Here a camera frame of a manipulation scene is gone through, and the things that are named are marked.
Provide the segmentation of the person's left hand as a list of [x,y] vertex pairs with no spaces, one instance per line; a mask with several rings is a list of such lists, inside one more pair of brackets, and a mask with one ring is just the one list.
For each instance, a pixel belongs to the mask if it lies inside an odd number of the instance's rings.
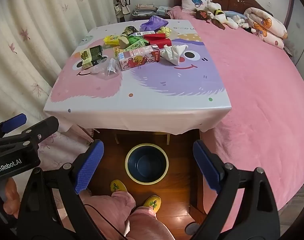
[[17,186],[13,178],[9,178],[5,186],[6,201],[3,208],[8,215],[18,217],[20,208],[20,196],[17,192]]

